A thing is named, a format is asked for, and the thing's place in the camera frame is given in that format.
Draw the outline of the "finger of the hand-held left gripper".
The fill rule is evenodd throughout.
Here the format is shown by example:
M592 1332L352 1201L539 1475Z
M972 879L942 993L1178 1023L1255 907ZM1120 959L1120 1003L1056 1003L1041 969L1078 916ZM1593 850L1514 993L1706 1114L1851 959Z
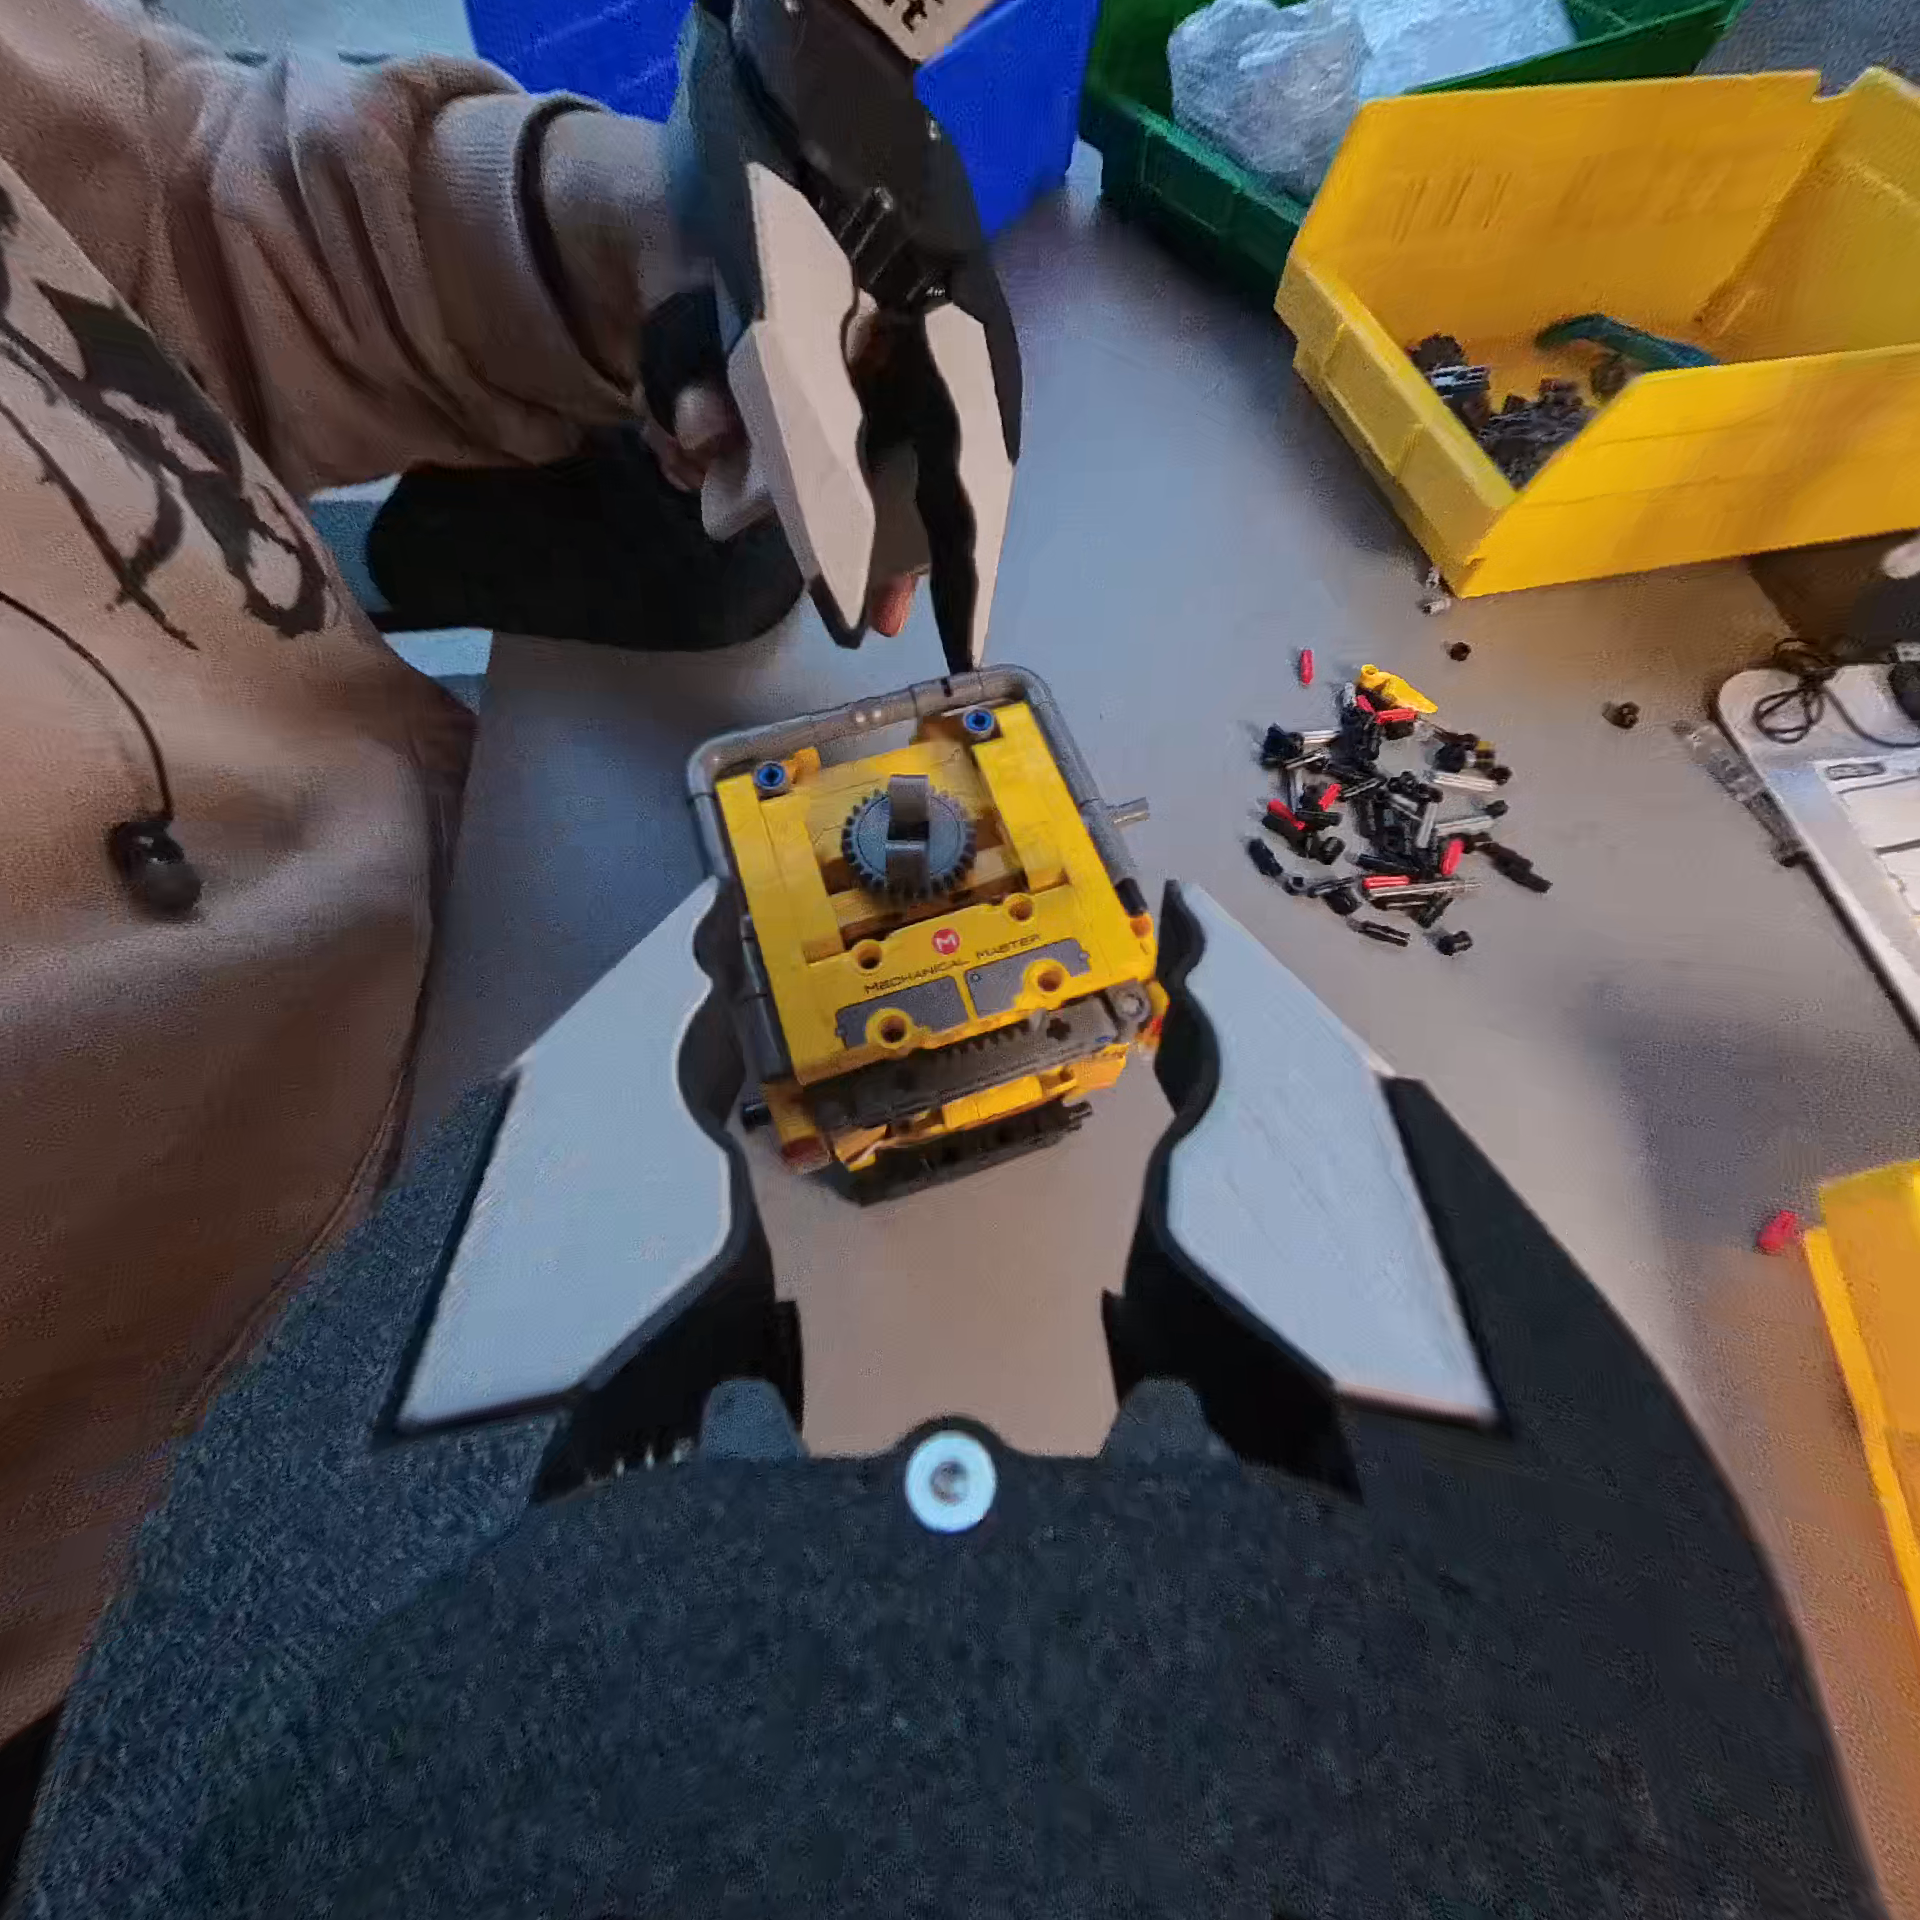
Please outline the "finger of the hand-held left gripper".
M1021 447L1025 368L1004 300L930 306L905 344L917 513L946 673L985 664Z
M803 191L763 161L743 164L741 291L714 284L739 319L725 387L743 448L708 469L708 537L777 516L805 589L838 645L869 629L877 501L862 461L863 413L848 368L862 320L851 260Z

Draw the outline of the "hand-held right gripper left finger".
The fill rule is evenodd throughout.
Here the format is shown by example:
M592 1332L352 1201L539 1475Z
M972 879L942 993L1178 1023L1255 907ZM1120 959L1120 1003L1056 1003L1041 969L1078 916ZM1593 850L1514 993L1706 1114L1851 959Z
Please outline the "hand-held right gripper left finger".
M396 1380L399 1433L601 1392L680 1433L719 1382L770 1374L770 1255L729 1131L731 930L699 880L507 1072Z

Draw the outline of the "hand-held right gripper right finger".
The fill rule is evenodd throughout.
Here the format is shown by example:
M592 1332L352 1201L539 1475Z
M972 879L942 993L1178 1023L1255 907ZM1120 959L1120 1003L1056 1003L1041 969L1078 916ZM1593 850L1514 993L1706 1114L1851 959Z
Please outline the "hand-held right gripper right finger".
M1499 1428L1391 1069L1203 886L1169 880L1147 1246L1198 1306L1198 1392L1299 1368L1346 1408Z

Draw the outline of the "blue plastic parts bin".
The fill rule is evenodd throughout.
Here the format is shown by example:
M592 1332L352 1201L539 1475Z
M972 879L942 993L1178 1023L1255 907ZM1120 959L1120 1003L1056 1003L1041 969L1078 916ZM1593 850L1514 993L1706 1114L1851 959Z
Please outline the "blue plastic parts bin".
M685 3L468 3L465 13L477 55L527 90L671 118ZM989 5L920 73L987 236L1068 177L1097 13L1097 3Z

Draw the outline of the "pile of small block pieces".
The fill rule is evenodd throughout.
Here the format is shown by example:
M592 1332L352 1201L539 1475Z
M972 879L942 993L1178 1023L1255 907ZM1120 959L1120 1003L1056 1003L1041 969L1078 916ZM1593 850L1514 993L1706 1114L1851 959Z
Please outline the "pile of small block pieces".
M1388 664L1330 682L1319 725L1268 723L1255 737L1262 793L1246 840L1285 895L1319 901L1361 938L1459 959L1459 917L1497 876L1550 895L1550 874L1509 840L1514 766L1476 727Z

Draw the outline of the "yellow block toy model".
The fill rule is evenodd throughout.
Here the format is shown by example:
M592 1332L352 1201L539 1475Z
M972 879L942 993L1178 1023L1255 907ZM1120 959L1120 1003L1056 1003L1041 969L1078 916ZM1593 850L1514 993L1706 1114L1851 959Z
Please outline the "yellow block toy model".
M1157 920L1039 675L708 737L739 1013L780 1162L877 1207L1071 1136L1163 1037Z

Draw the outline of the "person's left forearm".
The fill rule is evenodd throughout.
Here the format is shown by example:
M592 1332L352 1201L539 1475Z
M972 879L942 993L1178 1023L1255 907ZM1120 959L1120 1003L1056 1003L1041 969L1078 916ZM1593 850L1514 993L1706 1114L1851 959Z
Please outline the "person's left forearm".
M130 5L5 5L5 354L84 377L130 348L288 492L557 461L636 415L537 197L567 107L601 106L477 59L251 65Z

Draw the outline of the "grey desk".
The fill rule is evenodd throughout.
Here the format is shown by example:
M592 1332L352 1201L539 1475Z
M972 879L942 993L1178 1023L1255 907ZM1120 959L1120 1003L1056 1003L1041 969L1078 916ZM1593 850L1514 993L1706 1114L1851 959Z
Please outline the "grey desk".
M1890 1914L1916 1914L1916 1629L1797 1256L1754 1252L1822 1180L1916 1156L1916 1039L1804 874L1673 725L1760 660L1734 564L1419 609L1427 564L1292 377L1292 341L1097 202L1097 161L1001 236L1025 458L991 660L1056 693L1161 901L1203 886L1393 1069L1422 1078L1606 1291L1718 1450L1803 1624ZM1469 639L1473 656L1445 656ZM1296 680L1296 649L1319 682ZM1509 840L1469 956L1391 951L1262 880L1242 840L1268 723L1325 718L1335 664L1391 664L1509 757ZM497 635L409 1146L700 879L685 759L714 733L917 682L898 639L813 612L720 655ZM1601 704L1639 702L1629 733ZM1120 1276L1164 1099L1134 1062L1068 1145L898 1207L769 1165L803 1313L803 1438L879 1453L967 1412L1029 1453L1114 1414L1097 1299Z

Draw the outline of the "green plastic parts bin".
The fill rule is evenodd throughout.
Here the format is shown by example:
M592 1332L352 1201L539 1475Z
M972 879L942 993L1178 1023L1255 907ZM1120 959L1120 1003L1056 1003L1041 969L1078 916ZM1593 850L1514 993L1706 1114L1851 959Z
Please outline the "green plastic parts bin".
M1173 121L1167 40L1194 3L1104 3L1097 13L1080 136L1102 158L1099 195L1187 266L1270 306L1309 202L1258 180ZM1684 77L1742 3L1571 3L1571 44L1531 59L1476 59L1428 92L1531 82Z

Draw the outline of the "bubble wrap bundle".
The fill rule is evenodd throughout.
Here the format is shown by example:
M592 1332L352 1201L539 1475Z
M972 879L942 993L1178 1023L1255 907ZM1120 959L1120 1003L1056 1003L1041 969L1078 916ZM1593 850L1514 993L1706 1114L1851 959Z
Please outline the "bubble wrap bundle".
M1573 44L1562 3L1213 3L1167 36L1173 121L1310 201L1364 102Z

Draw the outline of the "beige hoodie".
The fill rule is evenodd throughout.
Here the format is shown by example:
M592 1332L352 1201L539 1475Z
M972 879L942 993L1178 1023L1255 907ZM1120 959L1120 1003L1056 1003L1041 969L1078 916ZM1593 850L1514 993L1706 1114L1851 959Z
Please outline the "beige hoodie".
M160 397L113 344L84 377L5 354L2 388L2 586L138 697L203 880L189 920L128 899L106 830L154 806L144 743L81 660L5 612L16 1737L74 1684L207 1380L380 1177L468 719L355 605L315 492L288 492L199 387Z

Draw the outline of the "heap of black beams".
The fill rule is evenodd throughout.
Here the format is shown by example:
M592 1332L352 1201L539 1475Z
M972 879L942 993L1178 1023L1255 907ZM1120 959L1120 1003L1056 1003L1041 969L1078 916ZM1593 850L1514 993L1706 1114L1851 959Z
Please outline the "heap of black beams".
M1493 368L1473 360L1453 333L1428 333L1408 348L1408 360L1514 492L1524 492L1601 410L1578 380L1560 377L1543 378L1533 397L1497 397Z

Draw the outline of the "yellow plastic parts bin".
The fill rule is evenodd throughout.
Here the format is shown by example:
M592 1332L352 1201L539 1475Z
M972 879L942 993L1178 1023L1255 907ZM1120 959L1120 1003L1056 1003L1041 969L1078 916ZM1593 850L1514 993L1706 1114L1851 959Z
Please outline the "yellow plastic parts bin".
M1803 1249L1918 1616L1918 1162L1824 1181Z
M1871 67L1413 92L1353 118L1275 309L1296 373L1459 596L1898 535L1918 516L1918 92ZM1493 394L1601 313L1647 370L1514 486L1410 363Z

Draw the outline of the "white book stand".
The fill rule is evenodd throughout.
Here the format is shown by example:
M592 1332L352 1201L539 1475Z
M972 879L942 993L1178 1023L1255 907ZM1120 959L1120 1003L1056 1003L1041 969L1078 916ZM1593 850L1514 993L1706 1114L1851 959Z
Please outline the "white book stand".
M1836 663L1789 639L1768 664L1720 688L1715 718L1801 833L1804 865L1916 1032L1918 920L1901 907L1817 777L1824 757L1918 749L1916 645Z

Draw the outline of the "green angled beam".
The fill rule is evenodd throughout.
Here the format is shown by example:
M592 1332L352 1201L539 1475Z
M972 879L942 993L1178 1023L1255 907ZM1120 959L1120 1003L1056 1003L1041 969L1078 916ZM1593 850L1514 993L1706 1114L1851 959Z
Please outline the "green angled beam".
M1540 328L1531 341L1536 348L1596 348L1631 370L1700 370L1723 365L1720 355L1693 341L1673 339L1617 316L1588 311L1565 316Z

